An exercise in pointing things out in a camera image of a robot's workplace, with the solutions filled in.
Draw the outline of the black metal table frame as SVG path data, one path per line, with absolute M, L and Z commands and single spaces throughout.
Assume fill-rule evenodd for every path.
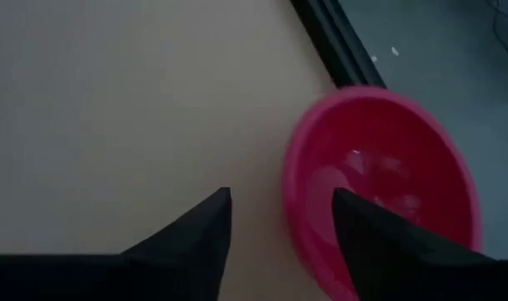
M 289 0 L 309 35 L 331 82 L 385 88 L 339 0 Z

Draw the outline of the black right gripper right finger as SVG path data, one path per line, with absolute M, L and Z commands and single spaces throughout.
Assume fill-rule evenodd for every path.
M 344 188 L 331 210 L 360 301 L 508 301 L 508 259 L 472 251 Z

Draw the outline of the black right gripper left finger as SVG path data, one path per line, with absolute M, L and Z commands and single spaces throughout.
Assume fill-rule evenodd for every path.
M 218 301 L 232 231 L 232 196 L 217 189 L 177 220 L 123 252 L 135 301 Z

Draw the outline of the red bowl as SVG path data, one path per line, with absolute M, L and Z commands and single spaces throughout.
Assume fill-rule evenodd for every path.
M 281 192 L 294 249 L 332 301 L 357 301 L 331 214 L 337 187 L 479 251 L 472 175 L 440 123 L 387 89 L 353 86 L 317 100 L 293 129 Z

